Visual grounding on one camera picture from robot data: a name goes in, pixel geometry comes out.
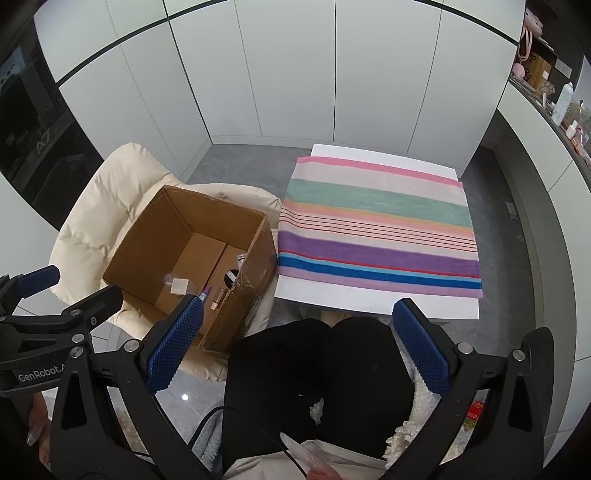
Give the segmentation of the person's left hand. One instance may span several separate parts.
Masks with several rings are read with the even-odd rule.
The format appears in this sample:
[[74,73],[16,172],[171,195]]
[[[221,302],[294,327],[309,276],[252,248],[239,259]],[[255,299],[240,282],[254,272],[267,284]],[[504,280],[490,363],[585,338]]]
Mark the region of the person's left hand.
[[47,405],[41,393],[34,393],[32,407],[28,416],[29,431],[27,434],[27,445],[32,447],[38,441],[48,439],[50,433],[50,419]]

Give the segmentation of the person's right hand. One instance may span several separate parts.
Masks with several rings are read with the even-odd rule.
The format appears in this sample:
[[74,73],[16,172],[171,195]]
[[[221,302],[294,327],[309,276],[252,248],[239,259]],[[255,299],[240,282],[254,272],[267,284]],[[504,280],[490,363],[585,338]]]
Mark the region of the person's right hand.
[[307,480],[342,480],[342,476],[332,468],[311,468]]

